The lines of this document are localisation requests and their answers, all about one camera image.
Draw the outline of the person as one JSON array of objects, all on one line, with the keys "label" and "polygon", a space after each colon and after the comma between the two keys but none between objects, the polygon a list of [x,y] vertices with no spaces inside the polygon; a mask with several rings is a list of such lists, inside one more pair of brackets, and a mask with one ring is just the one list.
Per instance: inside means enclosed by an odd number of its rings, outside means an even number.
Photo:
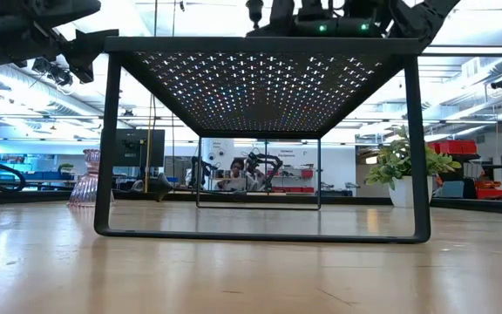
[{"label": "person", "polygon": [[231,176],[227,180],[218,181],[216,184],[220,191],[255,191],[257,181],[247,172],[243,159],[234,159],[229,170]]}]

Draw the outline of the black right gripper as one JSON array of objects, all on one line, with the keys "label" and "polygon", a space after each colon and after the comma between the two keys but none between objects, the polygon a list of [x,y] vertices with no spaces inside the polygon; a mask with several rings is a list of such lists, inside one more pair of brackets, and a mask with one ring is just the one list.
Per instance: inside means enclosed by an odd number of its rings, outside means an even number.
[{"label": "black right gripper", "polygon": [[390,0],[344,0],[335,7],[333,0],[273,0],[269,23],[252,29],[248,37],[300,38],[380,38],[391,21]]}]

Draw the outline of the pink ribbed glass candle holder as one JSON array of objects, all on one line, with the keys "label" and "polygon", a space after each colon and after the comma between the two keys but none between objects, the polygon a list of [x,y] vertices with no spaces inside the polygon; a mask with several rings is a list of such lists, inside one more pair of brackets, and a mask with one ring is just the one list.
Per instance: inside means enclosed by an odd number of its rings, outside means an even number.
[{"label": "pink ribbed glass candle holder", "polygon": [[98,149],[85,149],[86,173],[82,175],[71,192],[68,207],[94,208],[98,192],[98,171],[100,151]]}]

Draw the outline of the green plant in white pot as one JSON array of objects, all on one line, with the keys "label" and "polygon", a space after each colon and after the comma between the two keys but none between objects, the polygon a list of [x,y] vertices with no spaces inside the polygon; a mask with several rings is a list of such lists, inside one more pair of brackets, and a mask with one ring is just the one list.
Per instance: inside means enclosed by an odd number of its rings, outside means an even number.
[{"label": "green plant in white pot", "polygon": [[[406,126],[401,126],[397,138],[388,146],[379,149],[376,164],[366,175],[366,184],[386,185],[390,198],[396,208],[414,208],[413,174],[416,173],[412,162],[410,138]],[[461,168],[449,154],[437,153],[424,146],[425,170],[420,174],[426,180],[428,199],[433,195],[433,178],[440,174],[453,173]]]}]

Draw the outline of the black tall candlestick holder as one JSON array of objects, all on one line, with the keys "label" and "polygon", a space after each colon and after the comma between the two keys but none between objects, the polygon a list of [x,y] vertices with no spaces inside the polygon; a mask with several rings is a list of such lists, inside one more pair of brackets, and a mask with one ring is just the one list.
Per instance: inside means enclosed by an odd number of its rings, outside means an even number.
[{"label": "black tall candlestick holder", "polygon": [[262,20],[262,9],[264,6],[263,0],[247,0],[246,7],[248,8],[248,17],[253,22],[253,29],[260,28]]}]

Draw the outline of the red storage bins on shelf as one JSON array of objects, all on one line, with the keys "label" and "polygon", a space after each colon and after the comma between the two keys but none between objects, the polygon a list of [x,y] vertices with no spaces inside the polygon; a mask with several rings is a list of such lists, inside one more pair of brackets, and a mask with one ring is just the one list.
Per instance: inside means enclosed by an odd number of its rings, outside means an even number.
[{"label": "red storage bins on shelf", "polygon": [[428,144],[438,154],[474,155],[478,153],[474,140],[442,140]]}]

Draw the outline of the black computer monitor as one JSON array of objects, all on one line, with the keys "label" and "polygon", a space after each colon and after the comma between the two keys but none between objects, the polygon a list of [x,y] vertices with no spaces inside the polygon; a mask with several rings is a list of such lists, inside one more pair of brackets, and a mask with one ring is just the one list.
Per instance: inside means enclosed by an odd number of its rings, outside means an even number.
[{"label": "black computer monitor", "polygon": [[147,148],[150,147],[150,166],[164,165],[165,131],[139,129],[119,129],[115,139],[115,167],[144,167]]}]

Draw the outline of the red storage bin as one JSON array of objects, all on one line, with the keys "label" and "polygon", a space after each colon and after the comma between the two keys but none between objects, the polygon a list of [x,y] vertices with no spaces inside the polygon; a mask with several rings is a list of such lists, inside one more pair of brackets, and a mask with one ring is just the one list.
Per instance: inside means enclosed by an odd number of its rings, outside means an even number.
[{"label": "red storage bin", "polygon": [[476,196],[480,200],[502,201],[502,183],[500,181],[476,181]]}]

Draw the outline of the red bins wall rack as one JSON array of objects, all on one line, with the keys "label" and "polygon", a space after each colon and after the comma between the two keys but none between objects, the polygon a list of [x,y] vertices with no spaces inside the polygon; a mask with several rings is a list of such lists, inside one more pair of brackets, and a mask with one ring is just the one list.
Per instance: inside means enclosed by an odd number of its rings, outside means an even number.
[{"label": "red bins wall rack", "polygon": [[283,169],[274,175],[272,189],[276,193],[313,194],[314,174],[313,169]]}]

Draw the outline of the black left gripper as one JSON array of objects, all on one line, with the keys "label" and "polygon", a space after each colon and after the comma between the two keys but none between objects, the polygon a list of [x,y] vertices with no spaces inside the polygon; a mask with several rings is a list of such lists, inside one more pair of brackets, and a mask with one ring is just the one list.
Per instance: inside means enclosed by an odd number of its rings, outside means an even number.
[{"label": "black left gripper", "polygon": [[104,51],[105,40],[116,37],[119,31],[75,30],[76,37],[68,40],[56,28],[100,8],[99,0],[0,0],[0,65],[24,67],[29,59],[53,59],[63,54],[80,82],[91,83],[93,61]]}]

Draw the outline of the black perforated metal riser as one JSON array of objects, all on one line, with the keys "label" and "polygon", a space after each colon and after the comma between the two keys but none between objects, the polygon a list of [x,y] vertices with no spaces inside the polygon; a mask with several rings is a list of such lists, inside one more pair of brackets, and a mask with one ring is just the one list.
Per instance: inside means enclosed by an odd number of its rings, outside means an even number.
[{"label": "black perforated metal riser", "polygon": [[95,231],[110,225],[119,88],[131,74],[200,139],[320,140],[399,72],[405,75],[414,230],[431,237],[418,76],[406,38],[109,37]]}]

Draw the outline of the black aluminium table frame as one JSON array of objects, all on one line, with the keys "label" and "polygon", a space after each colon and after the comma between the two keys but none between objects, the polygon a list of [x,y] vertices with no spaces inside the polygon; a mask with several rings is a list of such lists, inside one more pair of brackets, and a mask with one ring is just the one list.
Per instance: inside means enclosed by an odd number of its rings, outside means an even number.
[{"label": "black aluminium table frame", "polygon": [[[0,192],[0,205],[12,203],[39,203],[49,201],[68,201],[69,191],[21,191]],[[303,208],[315,209],[319,204],[336,206],[390,206],[392,201],[389,197],[349,197],[349,196],[322,196],[315,195],[233,195],[233,194],[192,194],[170,193],[162,198],[163,201],[184,201],[202,206],[210,205],[220,208],[235,208],[237,206],[257,206],[266,208],[274,206],[278,208]],[[502,214],[502,201],[434,198],[430,201],[433,208],[450,208],[486,213]]]}]

